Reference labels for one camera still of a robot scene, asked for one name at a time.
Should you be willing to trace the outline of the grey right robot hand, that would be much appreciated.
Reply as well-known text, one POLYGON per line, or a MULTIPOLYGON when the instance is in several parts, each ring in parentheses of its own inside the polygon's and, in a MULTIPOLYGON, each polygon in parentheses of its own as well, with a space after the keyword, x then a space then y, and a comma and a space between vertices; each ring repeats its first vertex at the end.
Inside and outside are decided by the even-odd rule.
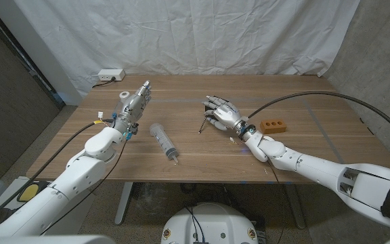
POLYGON ((203 102, 206 107, 204 116, 217 129, 226 131, 233 129, 241 140, 248 140, 250 134, 256 132, 254 125, 247 123, 248 118, 243 117, 238 108, 231 102, 217 96, 207 96, 208 101, 203 102))

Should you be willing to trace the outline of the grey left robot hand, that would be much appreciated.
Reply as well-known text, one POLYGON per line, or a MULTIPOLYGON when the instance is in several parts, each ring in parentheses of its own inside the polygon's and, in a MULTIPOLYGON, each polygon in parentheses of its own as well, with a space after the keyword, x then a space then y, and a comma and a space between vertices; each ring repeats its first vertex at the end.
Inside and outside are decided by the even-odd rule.
POLYGON ((128 91, 119 94, 122 108, 114 121, 113 128, 122 134, 129 131, 129 128, 142 117, 143 111, 151 99, 150 89, 150 81, 147 80, 134 94, 130 94, 128 91))

